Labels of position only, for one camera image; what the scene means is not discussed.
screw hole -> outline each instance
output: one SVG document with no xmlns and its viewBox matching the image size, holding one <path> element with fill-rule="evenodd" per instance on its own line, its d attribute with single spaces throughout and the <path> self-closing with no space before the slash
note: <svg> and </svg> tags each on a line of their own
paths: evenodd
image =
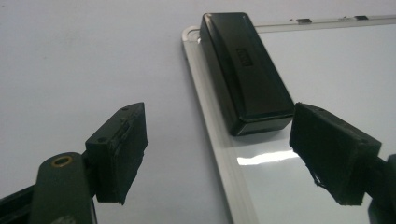
<svg viewBox="0 0 396 224">
<path fill-rule="evenodd" d="M 103 143 L 103 142 L 105 142 L 107 140 L 107 138 L 105 138 L 105 137 L 100 137 L 100 138 L 98 138 L 98 142 L 99 143 Z"/>
<path fill-rule="evenodd" d="M 62 156 L 62 157 L 59 157 L 59 158 L 53 160 L 52 161 L 52 166 L 60 168 L 60 167 L 64 167 L 64 166 L 70 164 L 72 161 L 73 161 L 72 157 L 70 157 L 70 156 Z"/>
</svg>

whiteboard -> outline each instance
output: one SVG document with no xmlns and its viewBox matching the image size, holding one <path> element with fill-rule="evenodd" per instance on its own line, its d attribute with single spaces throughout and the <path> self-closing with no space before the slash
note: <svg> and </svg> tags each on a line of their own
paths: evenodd
<svg viewBox="0 0 396 224">
<path fill-rule="evenodd" d="M 296 21 L 256 29 L 295 103 L 334 113 L 396 153 L 396 25 L 376 19 Z M 199 44 L 199 28 L 183 43 L 234 223 L 369 223 L 362 206 L 341 206 L 317 187 L 289 147 L 290 126 L 272 133 L 228 135 Z"/>
</svg>

